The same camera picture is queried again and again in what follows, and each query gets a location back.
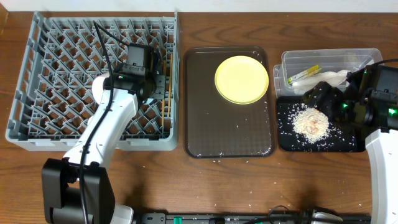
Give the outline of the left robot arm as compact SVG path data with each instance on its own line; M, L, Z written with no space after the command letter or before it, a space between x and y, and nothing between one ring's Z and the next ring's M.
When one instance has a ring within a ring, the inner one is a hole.
M127 60L93 82L98 108L77 143L42 168L47 223L132 223L134 210L116 203L108 167L128 123L143 104L164 94L162 59L153 47L129 44Z

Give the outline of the clear plastic waste bin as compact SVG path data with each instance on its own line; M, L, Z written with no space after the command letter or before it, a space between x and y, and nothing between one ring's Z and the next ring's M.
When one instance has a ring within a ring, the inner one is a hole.
M296 95L288 78L310 67L319 65L319 73L349 70L355 72L367 65L382 60L381 52L375 48L364 49L321 49L286 51L282 63L274 66L276 97Z

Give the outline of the white napkin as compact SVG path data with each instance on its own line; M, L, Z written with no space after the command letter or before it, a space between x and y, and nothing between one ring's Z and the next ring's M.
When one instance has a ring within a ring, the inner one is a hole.
M348 86L346 83L346 76L348 72L349 70L318 73L294 82L292 84L292 88L296 95L302 95L314 88L319 82L327 82L332 87L338 87L344 90Z

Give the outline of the grey plastic dishwasher rack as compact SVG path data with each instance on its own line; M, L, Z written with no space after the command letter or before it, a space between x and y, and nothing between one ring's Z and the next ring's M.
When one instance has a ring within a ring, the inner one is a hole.
M36 12L12 102L6 139L28 151L67 151L97 107L93 80L127 60L129 43L155 47L167 60L162 100L143 105L117 147L171 151L178 144L180 21L172 17L50 17ZM173 53L171 117L167 115Z

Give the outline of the green orange snack wrapper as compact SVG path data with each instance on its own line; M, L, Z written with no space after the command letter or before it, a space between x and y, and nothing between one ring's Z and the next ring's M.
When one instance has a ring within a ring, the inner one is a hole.
M319 73L320 70L321 70L321 68L319 67L319 65L315 65L313 67L310 67L310 68L288 78L287 82L289 85L292 85L293 83L297 82L298 80L301 80L301 79L304 79L307 77L311 77L311 76Z

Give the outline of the yellow plate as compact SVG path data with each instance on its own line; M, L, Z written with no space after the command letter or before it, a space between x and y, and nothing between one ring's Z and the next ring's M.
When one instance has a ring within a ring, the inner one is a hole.
M269 75L263 64L243 55L221 62L214 81L218 93L237 105L255 103L266 94L269 87Z

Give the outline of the dark brown serving tray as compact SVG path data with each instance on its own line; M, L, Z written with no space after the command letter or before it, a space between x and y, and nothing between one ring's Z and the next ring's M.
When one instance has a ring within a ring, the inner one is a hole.
M184 149L196 159L268 157L277 149L275 98L267 91L258 101L238 105L215 85L219 64L248 56L268 66L258 46L198 47L184 55Z

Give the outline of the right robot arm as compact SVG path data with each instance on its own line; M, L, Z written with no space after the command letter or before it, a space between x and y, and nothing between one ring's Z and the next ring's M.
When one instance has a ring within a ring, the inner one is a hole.
M319 82L305 92L306 105L353 129L371 166L371 223L397 223L397 69L386 61L348 72L341 91Z

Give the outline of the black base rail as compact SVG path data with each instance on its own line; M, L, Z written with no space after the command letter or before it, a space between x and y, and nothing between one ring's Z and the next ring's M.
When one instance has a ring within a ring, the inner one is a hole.
M272 212L270 215L145 213L138 215L133 222L141 224L370 223L371 217L338 215L321 211L300 214L285 210Z

